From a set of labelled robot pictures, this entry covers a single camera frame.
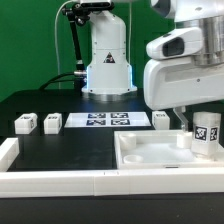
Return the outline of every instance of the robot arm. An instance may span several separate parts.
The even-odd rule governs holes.
[[[177,0],[175,8],[176,29],[147,45],[144,96],[153,110],[224,99],[223,0]]]

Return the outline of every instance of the qr code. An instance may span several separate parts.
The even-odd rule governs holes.
[[[88,118],[106,118],[106,114],[105,113],[98,113],[98,114],[88,114]]]
[[[111,118],[128,118],[128,113],[111,113]]]
[[[196,126],[195,127],[195,139],[201,141],[207,141],[207,128]]]
[[[210,141],[216,141],[218,138],[218,128],[211,128]]]
[[[104,126],[106,125],[106,120],[87,120],[87,126]]]
[[[117,126],[130,125],[130,121],[129,121],[129,119],[111,120],[111,125],[117,125]]]

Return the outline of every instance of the black table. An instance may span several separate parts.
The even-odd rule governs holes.
[[[15,137],[14,120],[23,113],[36,113],[38,126],[30,135],[19,135],[20,154],[9,169],[17,171],[116,169],[114,131],[150,130],[153,127],[66,128],[59,135],[45,135],[47,114],[151,111],[142,91],[133,99],[110,104],[83,100],[73,90],[21,91],[0,103],[0,143]],[[196,111],[224,113],[220,102],[188,107]],[[172,110],[171,129],[180,127]],[[223,145],[223,120],[220,142]],[[101,197],[54,197],[0,199],[1,223],[223,223],[224,193],[124,195]]]

